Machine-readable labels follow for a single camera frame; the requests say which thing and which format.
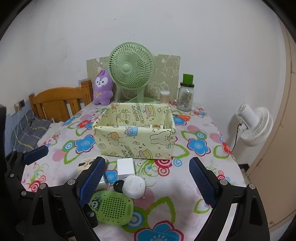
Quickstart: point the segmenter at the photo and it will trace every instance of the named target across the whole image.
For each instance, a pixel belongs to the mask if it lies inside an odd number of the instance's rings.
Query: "fabric storage basket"
[[[162,125],[163,129],[150,128],[150,124]],[[93,129],[103,155],[162,160],[172,157],[176,128],[169,105],[113,103],[94,122]]]

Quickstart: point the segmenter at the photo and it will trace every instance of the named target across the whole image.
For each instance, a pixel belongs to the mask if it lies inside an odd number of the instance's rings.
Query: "desk fan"
[[[267,108],[252,110],[249,105],[242,103],[237,109],[237,115],[243,121],[237,135],[246,146],[256,146],[267,139],[274,124]]]
[[[156,103],[144,97],[144,87],[154,74],[154,56],[144,46],[127,42],[117,46],[110,54],[109,73],[117,86],[136,90],[137,96],[128,102]]]

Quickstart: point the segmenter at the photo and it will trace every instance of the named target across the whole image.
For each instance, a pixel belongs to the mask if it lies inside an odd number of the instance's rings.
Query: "metal screw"
[[[255,189],[255,188],[256,188],[256,186],[255,186],[253,183],[250,183],[250,184],[249,184],[249,187],[250,187],[251,189]]]
[[[40,189],[44,189],[45,187],[46,187],[45,183],[41,183],[40,186],[39,186]]]
[[[75,183],[75,179],[70,179],[70,180],[67,181],[67,183],[69,185],[73,185]]]
[[[221,179],[220,180],[220,183],[223,185],[223,186],[225,186],[225,185],[227,185],[227,180],[225,180],[225,179]]]
[[[86,214],[87,216],[89,216],[90,218],[94,216],[94,212],[93,211],[89,211]]]

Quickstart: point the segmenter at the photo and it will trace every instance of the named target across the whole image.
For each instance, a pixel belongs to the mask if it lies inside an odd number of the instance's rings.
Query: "black power cord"
[[[237,134],[238,134],[238,132],[239,132],[239,127],[240,127],[241,125],[242,125],[242,124],[239,123],[238,126],[237,126]],[[232,151],[234,150],[234,148],[235,148],[235,144],[236,144],[236,143],[237,143],[237,135],[235,136],[235,143],[234,143],[234,146],[233,146]]]

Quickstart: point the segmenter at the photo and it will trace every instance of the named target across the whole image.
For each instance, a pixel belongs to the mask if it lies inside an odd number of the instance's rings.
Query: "fan stand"
[[[147,103],[147,104],[157,104],[157,101],[153,98],[144,97],[144,87],[137,89],[137,96],[130,99],[127,103]]]

